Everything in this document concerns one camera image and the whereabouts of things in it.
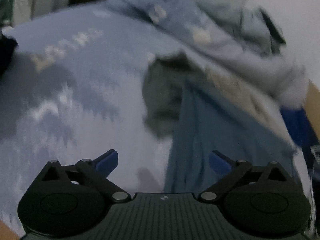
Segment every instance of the blue towel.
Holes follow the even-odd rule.
[[[196,196],[223,174],[211,168],[217,150],[231,160],[255,166],[279,162],[294,175],[291,146],[234,106],[210,84],[187,82],[182,95],[179,124],[173,134],[165,188],[168,193]]]

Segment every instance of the teal fabric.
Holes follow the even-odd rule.
[[[234,36],[242,45],[260,55],[280,54],[285,44],[281,30],[268,13],[257,8],[234,7],[227,0],[194,0],[219,27]]]
[[[0,28],[12,21],[13,0],[0,0]]]

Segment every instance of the light blue fabric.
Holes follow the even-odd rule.
[[[238,43],[191,0],[106,0],[115,12],[155,26],[219,62],[273,96],[281,105],[300,108],[308,90],[305,68],[281,56],[262,57]]]
[[[194,1],[218,26],[258,54],[280,54],[281,45],[285,45],[280,28],[262,8],[249,10],[227,0]]]

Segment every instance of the black circular pad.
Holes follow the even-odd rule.
[[[305,226],[310,204],[303,192],[259,192],[254,187],[235,188],[223,202],[227,215],[242,229],[261,236],[282,236]]]
[[[251,205],[260,212],[276,214],[288,207],[288,200],[276,193],[258,193],[252,196]]]
[[[52,215],[72,212],[78,205],[78,199],[71,194],[53,193],[43,198],[41,208]]]
[[[59,181],[46,181],[41,191],[27,191],[18,205],[24,228],[49,237],[84,232],[100,221],[104,211],[98,191],[73,183],[62,187]]]

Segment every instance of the wooden surface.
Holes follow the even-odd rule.
[[[18,240],[19,237],[14,234],[2,221],[0,221],[0,240]]]
[[[320,91],[312,82],[309,84],[305,110],[313,130],[320,138]]]

